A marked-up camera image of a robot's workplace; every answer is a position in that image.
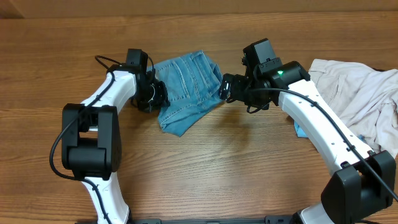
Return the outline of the light blue denim jeans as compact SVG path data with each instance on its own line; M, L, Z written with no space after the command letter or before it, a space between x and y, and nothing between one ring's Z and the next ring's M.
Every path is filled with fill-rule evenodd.
M180 137L221 103L218 91L223 76L204 51L164 60L154 68L155 77L165 83L170 102L158 116L163 132Z

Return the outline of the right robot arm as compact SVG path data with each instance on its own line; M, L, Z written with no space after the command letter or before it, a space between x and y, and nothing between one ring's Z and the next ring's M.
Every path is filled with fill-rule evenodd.
M243 102L250 114L280 107L304 130L324 160L330 180L319 203L293 215L267 216L266 223L366 223L392 205L396 162L356 137L319 94L296 61L282 63L267 39L243 50L244 75L225 74L220 98Z

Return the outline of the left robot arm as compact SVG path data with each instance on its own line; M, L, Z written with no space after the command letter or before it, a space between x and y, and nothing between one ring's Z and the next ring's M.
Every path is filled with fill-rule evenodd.
M103 84L79 104L62 111L62 165L81 182L97 212L97 223L132 223L131 210L121 193L117 171L122 144L119 113L127 101L150 113L170 105L165 83L156 79L152 59L141 49L128 49L125 62L111 61Z

